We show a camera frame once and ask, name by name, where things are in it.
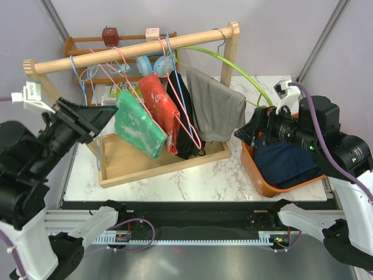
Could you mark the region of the navy blue denim trousers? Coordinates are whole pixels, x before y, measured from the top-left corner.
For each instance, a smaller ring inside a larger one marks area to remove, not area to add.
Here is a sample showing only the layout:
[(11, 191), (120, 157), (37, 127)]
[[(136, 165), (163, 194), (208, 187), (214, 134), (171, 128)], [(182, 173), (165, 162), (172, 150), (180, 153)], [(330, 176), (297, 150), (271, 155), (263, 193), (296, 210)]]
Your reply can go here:
[(279, 189), (294, 187), (323, 175), (309, 151), (286, 142), (257, 145), (253, 160), (265, 181)]

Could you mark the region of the green tie-dye trousers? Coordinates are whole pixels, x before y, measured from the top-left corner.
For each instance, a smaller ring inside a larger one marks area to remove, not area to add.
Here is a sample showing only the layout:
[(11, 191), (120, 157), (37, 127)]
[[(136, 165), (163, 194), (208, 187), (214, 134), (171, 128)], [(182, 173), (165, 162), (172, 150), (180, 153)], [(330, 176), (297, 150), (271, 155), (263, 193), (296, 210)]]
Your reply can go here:
[(166, 134), (145, 108), (126, 90), (117, 97), (115, 133), (140, 151), (156, 159), (166, 142)]

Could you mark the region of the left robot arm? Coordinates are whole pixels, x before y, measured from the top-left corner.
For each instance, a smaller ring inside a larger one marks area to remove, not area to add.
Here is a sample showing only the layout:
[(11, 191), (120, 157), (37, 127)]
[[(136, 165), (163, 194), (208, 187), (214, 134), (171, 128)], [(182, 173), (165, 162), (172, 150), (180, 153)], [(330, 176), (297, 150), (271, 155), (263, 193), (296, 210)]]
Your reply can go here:
[(16, 263), (11, 279), (65, 279), (99, 235), (127, 225), (125, 206), (108, 200), (71, 231), (52, 236), (45, 226), (48, 175), (77, 143), (91, 143), (116, 112), (59, 98), (42, 109), (45, 128), (37, 135), (18, 121), (1, 124), (1, 238)]

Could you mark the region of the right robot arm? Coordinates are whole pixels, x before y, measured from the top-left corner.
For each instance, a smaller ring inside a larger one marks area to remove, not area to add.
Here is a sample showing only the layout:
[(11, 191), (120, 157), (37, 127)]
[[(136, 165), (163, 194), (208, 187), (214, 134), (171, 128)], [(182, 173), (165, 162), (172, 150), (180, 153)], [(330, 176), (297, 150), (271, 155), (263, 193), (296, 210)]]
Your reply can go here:
[(343, 264), (372, 271), (372, 153), (360, 137), (341, 131), (339, 107), (324, 96), (287, 107), (256, 108), (234, 135), (250, 147), (283, 141), (311, 153), (339, 197), (343, 217), (325, 216), (280, 200), (267, 214), (272, 229), (289, 226), (319, 240)]

